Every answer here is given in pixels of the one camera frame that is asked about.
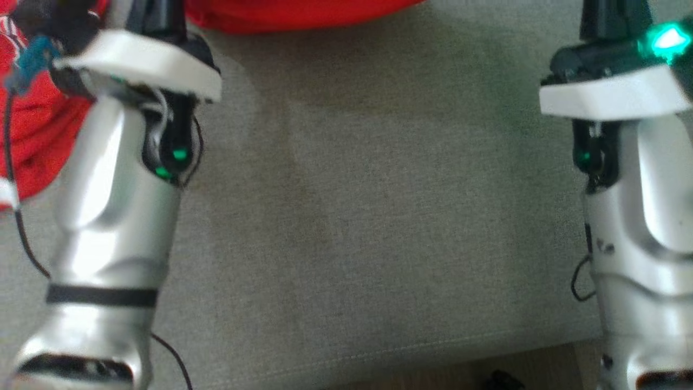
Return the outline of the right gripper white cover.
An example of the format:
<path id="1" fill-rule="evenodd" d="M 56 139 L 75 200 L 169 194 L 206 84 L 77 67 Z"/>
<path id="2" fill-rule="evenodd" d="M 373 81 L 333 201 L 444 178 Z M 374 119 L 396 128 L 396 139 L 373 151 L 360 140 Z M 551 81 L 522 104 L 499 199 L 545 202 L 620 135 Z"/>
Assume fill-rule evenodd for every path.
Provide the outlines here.
<path id="1" fill-rule="evenodd" d="M 652 24 L 648 1 L 583 1 L 580 40 L 601 42 L 554 54 L 542 114 L 623 121 L 690 111 L 691 20 Z"/>

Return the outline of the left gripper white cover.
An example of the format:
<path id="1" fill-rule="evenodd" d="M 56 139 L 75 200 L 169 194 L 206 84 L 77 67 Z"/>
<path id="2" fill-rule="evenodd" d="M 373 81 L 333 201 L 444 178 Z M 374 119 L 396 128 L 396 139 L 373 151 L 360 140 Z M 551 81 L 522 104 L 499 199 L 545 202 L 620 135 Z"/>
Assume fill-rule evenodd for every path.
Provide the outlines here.
<path id="1" fill-rule="evenodd" d="M 185 40 L 184 1 L 144 1 L 142 33 L 163 40 Z M 149 86 L 218 102 L 222 77 L 180 47 L 123 30 L 99 30 L 77 55 L 54 60 L 57 69 L 88 70 Z"/>

